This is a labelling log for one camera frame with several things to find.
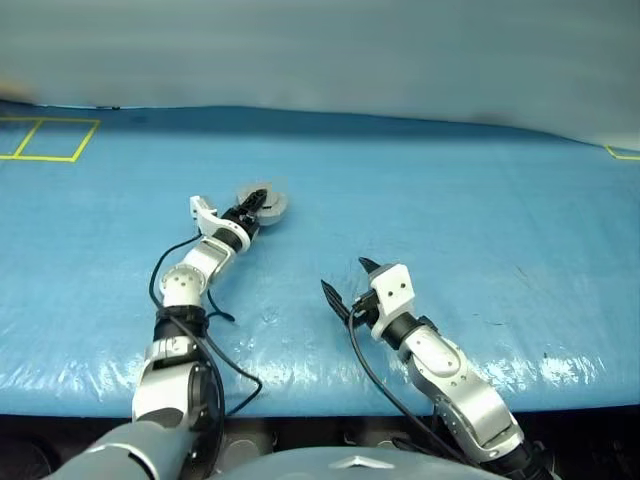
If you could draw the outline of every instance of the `black floor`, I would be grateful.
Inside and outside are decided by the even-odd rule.
[[[516,415],[527,438],[540,441],[564,480],[640,478],[638,407]],[[0,480],[42,478],[123,419],[0,416]],[[228,442],[250,438],[264,451],[346,443],[376,446],[407,431],[396,418],[232,420]]]

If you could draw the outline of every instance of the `yellow tape line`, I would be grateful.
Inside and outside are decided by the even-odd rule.
[[[616,160],[640,160],[640,155],[620,155],[614,152],[610,145],[605,145],[604,148]]]
[[[0,155],[0,160],[39,160],[43,162],[69,162],[74,163],[84,149],[87,144],[91,140],[91,137],[96,133],[98,127],[100,126],[100,120],[97,119],[87,119],[87,118],[65,118],[65,117],[0,117],[0,122],[35,122],[31,130],[27,133],[27,135],[22,139],[20,145],[15,152],[9,155]],[[33,136],[36,134],[38,129],[45,122],[62,122],[62,123],[89,123],[93,126],[84,136],[80,145],[76,148],[76,151],[70,157],[61,157],[61,156],[49,156],[49,155],[22,155],[22,152],[27,147],[29,142],[33,139]]]

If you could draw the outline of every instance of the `round object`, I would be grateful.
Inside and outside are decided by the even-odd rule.
[[[280,221],[289,205],[289,200],[284,193],[274,192],[271,183],[256,183],[239,190],[236,200],[240,205],[253,192],[263,188],[267,190],[267,199],[262,208],[258,210],[257,217],[261,227],[268,227]]]

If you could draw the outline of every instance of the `blue plastic sheet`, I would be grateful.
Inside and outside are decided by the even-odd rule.
[[[290,196],[287,218],[214,289],[237,323],[217,319],[211,334],[265,382],[246,414],[397,413],[320,289],[324,278],[347,302],[364,291],[362,255],[409,267],[417,312],[514,410],[640,401],[638,162],[532,132],[379,117],[8,113],[102,124],[75,163],[0,161],[0,413],[128,416],[154,325],[147,281],[194,232],[189,196],[225,209],[237,187],[269,179]],[[0,124],[2,139],[17,131]],[[38,135],[32,154],[78,138]],[[359,334],[387,385],[428,412],[394,352]],[[253,385],[223,370],[234,404]]]

